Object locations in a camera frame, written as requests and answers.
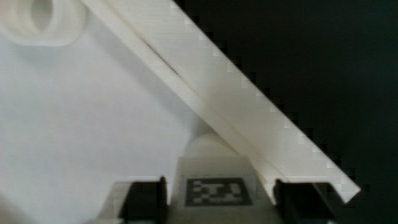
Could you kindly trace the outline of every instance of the round hole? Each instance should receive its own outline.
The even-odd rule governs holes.
[[[33,0],[32,4],[32,20],[39,30],[44,30],[53,14],[51,0]]]

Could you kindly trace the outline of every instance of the white plastic panel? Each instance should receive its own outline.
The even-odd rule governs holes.
[[[343,200],[359,187],[259,93],[170,0],[83,0],[149,69],[264,182],[328,181]]]
[[[0,223],[85,224],[115,181],[172,181],[202,132],[96,17],[62,48],[0,36]]]

